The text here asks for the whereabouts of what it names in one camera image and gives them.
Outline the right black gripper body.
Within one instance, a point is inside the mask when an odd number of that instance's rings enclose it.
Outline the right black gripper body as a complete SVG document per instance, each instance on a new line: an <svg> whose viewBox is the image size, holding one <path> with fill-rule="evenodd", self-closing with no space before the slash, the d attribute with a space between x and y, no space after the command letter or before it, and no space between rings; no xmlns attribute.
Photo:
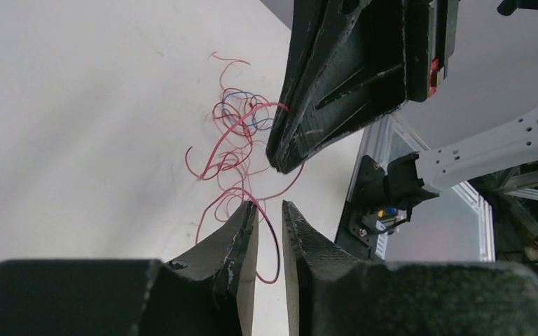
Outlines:
<svg viewBox="0 0 538 336"><path fill-rule="evenodd" d="M448 75L455 50L458 0L408 1L406 7L406 84L408 99L432 97Z"/></svg>

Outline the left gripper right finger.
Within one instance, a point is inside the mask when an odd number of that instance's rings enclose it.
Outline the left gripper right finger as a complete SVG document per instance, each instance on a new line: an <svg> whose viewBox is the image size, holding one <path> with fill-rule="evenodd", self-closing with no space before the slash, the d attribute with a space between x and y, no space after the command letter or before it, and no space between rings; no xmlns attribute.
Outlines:
<svg viewBox="0 0 538 336"><path fill-rule="evenodd" d="M538 277L515 262L369 262L282 204L290 335L538 335Z"/></svg>

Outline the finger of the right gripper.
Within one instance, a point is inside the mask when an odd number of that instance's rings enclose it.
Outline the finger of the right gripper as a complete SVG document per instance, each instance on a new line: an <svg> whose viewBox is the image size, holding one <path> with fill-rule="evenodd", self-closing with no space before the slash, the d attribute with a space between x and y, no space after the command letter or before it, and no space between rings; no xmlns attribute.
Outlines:
<svg viewBox="0 0 538 336"><path fill-rule="evenodd" d="M397 110L406 95L405 1L295 1L266 156L287 174Z"/></svg>

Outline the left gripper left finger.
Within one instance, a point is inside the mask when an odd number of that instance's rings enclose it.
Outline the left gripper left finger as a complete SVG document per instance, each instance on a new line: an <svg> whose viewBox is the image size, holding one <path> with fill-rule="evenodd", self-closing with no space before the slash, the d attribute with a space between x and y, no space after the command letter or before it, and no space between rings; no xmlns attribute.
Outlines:
<svg viewBox="0 0 538 336"><path fill-rule="evenodd" d="M258 209L174 259L0 262L0 335L250 335Z"/></svg>

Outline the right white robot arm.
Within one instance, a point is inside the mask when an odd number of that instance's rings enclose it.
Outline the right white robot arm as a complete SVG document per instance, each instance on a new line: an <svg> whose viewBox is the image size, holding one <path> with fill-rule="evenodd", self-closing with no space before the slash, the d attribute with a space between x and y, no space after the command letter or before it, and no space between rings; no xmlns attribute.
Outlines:
<svg viewBox="0 0 538 336"><path fill-rule="evenodd" d="M283 105L266 149L287 174L333 142L434 96L448 74L457 1L295 1ZM409 210L463 181L538 161L538 108L357 177L366 210Z"/></svg>

